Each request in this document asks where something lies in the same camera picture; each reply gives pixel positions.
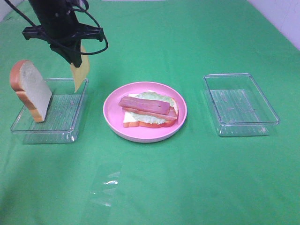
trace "clear plastic tray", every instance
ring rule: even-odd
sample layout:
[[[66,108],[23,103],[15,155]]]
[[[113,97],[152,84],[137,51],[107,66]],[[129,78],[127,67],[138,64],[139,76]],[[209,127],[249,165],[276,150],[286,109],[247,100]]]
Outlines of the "clear plastic tray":
[[[74,93],[72,78],[45,79],[52,91],[45,121],[36,123],[26,106],[16,117],[11,132],[24,144],[72,143],[79,133],[79,124],[85,108],[88,79]]]
[[[204,85],[220,136],[269,135],[280,121],[250,74],[210,74]]]

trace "green tablecloth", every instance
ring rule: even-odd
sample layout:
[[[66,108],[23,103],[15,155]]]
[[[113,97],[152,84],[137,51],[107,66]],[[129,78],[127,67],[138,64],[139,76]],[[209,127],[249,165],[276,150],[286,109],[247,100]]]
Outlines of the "green tablecloth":
[[[0,23],[0,224],[300,224],[300,52],[245,0],[89,4],[109,49],[90,57],[84,127],[72,144],[23,145],[10,133],[22,107],[9,85],[15,62],[33,61],[44,78],[72,75],[44,41],[23,38],[28,23],[15,12]],[[38,23],[27,1],[19,9]],[[281,123],[270,136],[219,137],[203,76],[244,72]],[[174,136],[142,144],[108,127],[104,100],[136,81],[185,98]]]

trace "cable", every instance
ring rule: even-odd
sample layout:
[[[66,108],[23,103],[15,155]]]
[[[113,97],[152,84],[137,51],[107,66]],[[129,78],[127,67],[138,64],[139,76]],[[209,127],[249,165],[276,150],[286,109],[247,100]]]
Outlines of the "cable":
[[[106,36],[104,35],[103,37],[103,40],[105,41],[105,48],[99,50],[99,51],[96,51],[96,52],[81,52],[81,51],[76,51],[76,50],[73,50],[69,47],[66,47],[64,45],[62,45],[61,43],[57,42],[56,40],[52,39],[51,37],[49,37],[45,32],[43,32],[33,21],[30,20],[30,18],[28,18],[24,13],[22,13],[17,7],[15,7],[9,0],[4,0],[14,11],[16,11],[20,16],[22,16],[28,23],[30,23],[30,25],[32,27],[34,27],[37,32],[41,33],[41,35],[43,35],[46,40],[48,42],[50,42],[51,44],[55,44],[63,49],[66,49],[66,50],[69,50],[69,51],[72,51],[72,52],[76,52],[76,53],[80,53],[81,55],[95,55],[95,54],[98,54],[98,53],[101,53],[101,52],[104,52],[107,48],[108,48],[108,41],[106,39]],[[73,4],[74,6],[78,7],[82,12],[84,12],[86,15],[88,15],[94,22],[95,24],[98,26],[98,28],[101,28],[99,23],[97,22],[97,20],[90,14],[87,12],[87,9],[89,8],[88,4],[87,4],[87,1],[86,0],[83,0],[85,6],[86,6],[86,9],[82,8],[81,6],[79,5],[76,5],[76,4]]]

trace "pink plate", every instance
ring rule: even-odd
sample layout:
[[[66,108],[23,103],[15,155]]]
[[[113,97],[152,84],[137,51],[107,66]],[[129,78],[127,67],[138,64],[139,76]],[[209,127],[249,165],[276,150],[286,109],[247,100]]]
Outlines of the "pink plate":
[[[124,111],[118,103],[123,96],[130,93],[142,93],[155,91],[161,95],[174,98],[178,104],[179,116],[174,125],[170,127],[148,128],[148,127],[123,127]],[[183,97],[174,89],[162,83],[156,82],[135,82],[119,87],[113,91],[105,100],[103,115],[110,128],[119,136],[140,143],[159,142],[175,134],[184,123],[187,117],[187,105]]]

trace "ham slice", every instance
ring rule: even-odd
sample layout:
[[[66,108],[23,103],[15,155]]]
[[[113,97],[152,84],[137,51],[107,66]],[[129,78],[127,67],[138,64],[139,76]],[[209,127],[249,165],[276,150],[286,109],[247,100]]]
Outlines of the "ham slice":
[[[173,107],[169,107],[169,113],[167,115],[161,114],[161,113],[138,110],[138,109],[134,109],[134,108],[128,108],[128,107],[123,107],[123,109],[126,111],[129,111],[129,112],[134,112],[134,113],[140,114],[140,115],[155,116],[156,118],[164,119],[167,121],[174,121],[177,119],[177,114]]]
[[[125,96],[120,100],[119,106],[163,115],[168,115],[170,111],[170,103],[168,102],[128,96]]]

